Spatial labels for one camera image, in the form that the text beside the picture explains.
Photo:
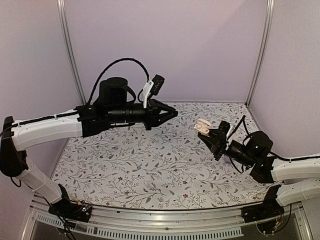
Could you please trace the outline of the cream earbud charging case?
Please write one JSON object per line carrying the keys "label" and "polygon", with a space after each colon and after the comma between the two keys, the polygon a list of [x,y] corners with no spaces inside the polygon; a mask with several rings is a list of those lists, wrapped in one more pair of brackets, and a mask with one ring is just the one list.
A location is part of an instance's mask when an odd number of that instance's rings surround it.
{"label": "cream earbud charging case", "polygon": [[210,129],[212,128],[212,124],[205,119],[199,118],[193,128],[198,133],[204,136],[208,136],[210,133]]}

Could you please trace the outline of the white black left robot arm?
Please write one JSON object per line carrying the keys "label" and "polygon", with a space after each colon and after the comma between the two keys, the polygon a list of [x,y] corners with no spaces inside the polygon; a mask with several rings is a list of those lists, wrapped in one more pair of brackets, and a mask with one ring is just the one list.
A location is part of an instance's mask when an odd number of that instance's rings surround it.
{"label": "white black left robot arm", "polygon": [[151,130],[178,115],[173,107],[150,96],[156,96],[164,78],[156,75],[142,89],[143,102],[128,101],[134,91],[123,77],[111,77],[99,84],[99,95],[93,104],[77,106],[63,113],[29,120],[5,118],[0,134],[0,171],[7,177],[24,182],[41,194],[63,216],[74,213],[66,190],[51,181],[27,157],[29,147],[76,137],[91,137],[113,128],[144,124]]}

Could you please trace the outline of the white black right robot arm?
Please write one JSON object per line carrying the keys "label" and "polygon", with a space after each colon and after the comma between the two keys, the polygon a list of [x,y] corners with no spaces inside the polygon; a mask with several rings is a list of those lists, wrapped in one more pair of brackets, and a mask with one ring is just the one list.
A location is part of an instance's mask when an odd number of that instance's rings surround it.
{"label": "white black right robot arm", "polygon": [[196,124],[194,129],[216,161],[226,156],[250,169],[256,182],[273,184],[258,208],[262,218],[269,218],[278,207],[320,196],[319,156],[282,159],[271,153],[273,142],[262,131],[253,132],[247,144],[242,144],[228,140],[229,127],[213,129]]}

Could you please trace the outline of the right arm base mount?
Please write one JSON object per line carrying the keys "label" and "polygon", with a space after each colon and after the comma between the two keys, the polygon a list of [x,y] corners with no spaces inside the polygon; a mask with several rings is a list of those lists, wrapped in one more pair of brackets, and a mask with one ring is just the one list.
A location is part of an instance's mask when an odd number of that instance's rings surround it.
{"label": "right arm base mount", "polygon": [[257,230],[263,235],[273,235],[283,220],[285,210],[275,203],[261,203],[241,209],[245,223],[255,222]]}

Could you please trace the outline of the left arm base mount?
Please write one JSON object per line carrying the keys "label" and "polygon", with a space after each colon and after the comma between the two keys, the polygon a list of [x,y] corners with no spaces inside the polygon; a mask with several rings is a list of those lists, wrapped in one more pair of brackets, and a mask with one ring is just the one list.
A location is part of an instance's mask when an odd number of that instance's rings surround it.
{"label": "left arm base mount", "polygon": [[84,200],[72,202],[66,189],[61,184],[58,184],[58,186],[62,193],[61,200],[50,204],[48,212],[61,218],[88,223],[92,214],[93,204]]}

